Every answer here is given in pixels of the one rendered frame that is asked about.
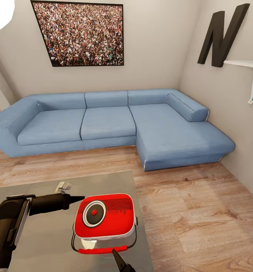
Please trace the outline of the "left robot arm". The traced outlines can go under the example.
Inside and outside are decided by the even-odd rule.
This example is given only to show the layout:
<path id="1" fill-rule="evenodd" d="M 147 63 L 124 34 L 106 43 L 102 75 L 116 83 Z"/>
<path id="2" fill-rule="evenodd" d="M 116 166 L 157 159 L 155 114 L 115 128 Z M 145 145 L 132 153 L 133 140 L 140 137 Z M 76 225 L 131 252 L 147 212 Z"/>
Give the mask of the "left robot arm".
<path id="1" fill-rule="evenodd" d="M 12 252 L 16 249 L 28 213 L 29 216 L 57 210 L 68 210 L 69 204 L 84 200 L 85 196 L 70 196 L 72 184 L 60 182 L 55 194 L 8 196 L 0 204 L 0 272 L 8 272 Z M 32 198 L 30 199 L 27 198 Z"/>

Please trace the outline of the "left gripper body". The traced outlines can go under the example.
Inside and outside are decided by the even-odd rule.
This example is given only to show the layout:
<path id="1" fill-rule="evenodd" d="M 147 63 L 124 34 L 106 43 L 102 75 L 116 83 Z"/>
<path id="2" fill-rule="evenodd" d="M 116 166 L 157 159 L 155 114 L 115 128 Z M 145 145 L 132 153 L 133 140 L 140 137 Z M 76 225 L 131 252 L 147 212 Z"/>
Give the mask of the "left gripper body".
<path id="1" fill-rule="evenodd" d="M 57 210 L 68 210 L 70 202 L 70 194 L 51 194 L 45 195 L 45 207 L 43 213 L 53 212 Z"/>

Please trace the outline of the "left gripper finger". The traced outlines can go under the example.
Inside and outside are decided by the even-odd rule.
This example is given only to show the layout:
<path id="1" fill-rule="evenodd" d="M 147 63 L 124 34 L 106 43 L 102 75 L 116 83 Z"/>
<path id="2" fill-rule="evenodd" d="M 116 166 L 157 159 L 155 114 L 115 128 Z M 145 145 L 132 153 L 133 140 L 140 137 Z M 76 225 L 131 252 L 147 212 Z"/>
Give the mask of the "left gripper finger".
<path id="1" fill-rule="evenodd" d="M 69 204 L 75 203 L 80 200 L 84 200 L 85 196 L 70 196 L 70 202 Z"/>

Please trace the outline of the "radio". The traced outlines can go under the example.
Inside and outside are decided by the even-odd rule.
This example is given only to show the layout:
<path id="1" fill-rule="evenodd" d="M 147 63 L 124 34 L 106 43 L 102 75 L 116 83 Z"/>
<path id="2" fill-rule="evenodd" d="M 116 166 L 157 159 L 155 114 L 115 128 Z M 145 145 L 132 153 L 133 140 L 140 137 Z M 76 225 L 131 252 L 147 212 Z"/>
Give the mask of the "radio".
<path id="1" fill-rule="evenodd" d="M 85 241 L 120 239 L 130 236 L 138 219 L 134 215 L 132 198 L 128 194 L 111 194 L 90 196 L 82 200 L 79 205 L 75 222 L 73 224 L 74 236 Z M 101 254 L 125 251 L 135 245 L 136 239 L 129 247 L 127 245 L 114 248 L 79 249 L 74 248 L 74 240 L 71 240 L 73 250 L 81 254 Z"/>

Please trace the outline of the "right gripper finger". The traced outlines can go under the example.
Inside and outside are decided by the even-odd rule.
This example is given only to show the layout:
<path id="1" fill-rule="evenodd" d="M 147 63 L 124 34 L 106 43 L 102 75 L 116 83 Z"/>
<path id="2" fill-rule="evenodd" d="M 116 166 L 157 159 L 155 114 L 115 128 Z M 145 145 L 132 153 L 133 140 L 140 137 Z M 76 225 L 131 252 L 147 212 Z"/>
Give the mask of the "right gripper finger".
<path id="1" fill-rule="evenodd" d="M 112 250 L 112 253 L 113 253 L 114 258 L 116 260 L 119 271 L 123 272 L 128 264 L 125 263 L 125 261 L 120 257 L 119 253 L 115 251 L 115 249 Z"/>

